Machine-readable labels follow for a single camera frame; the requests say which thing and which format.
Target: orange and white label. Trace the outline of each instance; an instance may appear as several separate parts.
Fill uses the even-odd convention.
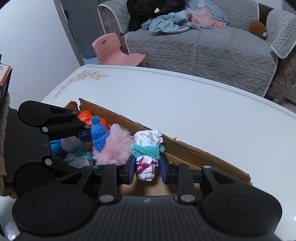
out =
[[[3,85],[10,70],[11,70],[11,66],[0,64],[0,85]]]

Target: pink chair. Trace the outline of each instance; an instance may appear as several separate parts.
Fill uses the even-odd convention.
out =
[[[102,64],[138,66],[142,63],[144,67],[148,67],[144,61],[146,55],[139,53],[127,55],[121,52],[121,44],[116,33],[105,34],[97,38],[92,46]]]

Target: door frame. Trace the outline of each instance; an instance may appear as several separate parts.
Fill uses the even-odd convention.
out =
[[[75,54],[75,57],[76,57],[79,65],[83,66],[84,65],[83,59],[82,59],[82,57],[80,55],[77,44],[74,41],[74,38],[72,36],[72,33],[71,33],[70,28],[68,26],[68,23],[66,21],[66,18],[65,18],[64,11],[63,11],[63,8],[61,6],[60,0],[53,0],[53,1],[54,1],[54,5],[56,7],[56,10],[57,10],[57,14],[59,16],[59,19],[61,21],[61,24],[62,24],[62,26],[64,28],[65,34],[66,34],[66,36],[68,38],[68,41],[69,41],[69,43],[71,45],[71,48],[72,48],[72,50],[73,50],[73,52]]]

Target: pink fur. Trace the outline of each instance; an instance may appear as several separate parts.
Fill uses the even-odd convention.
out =
[[[93,148],[93,159],[96,161],[96,165],[125,164],[129,156],[133,154],[131,149],[133,143],[135,141],[126,129],[121,128],[118,124],[113,124],[102,152]]]

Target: blue knitted hat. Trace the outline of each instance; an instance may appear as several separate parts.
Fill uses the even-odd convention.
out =
[[[92,142],[95,147],[95,149],[98,152],[101,152],[106,144],[106,138],[109,136],[109,132],[106,131],[105,127],[100,124],[100,117],[94,116],[91,119],[92,127],[91,127],[91,137]]]

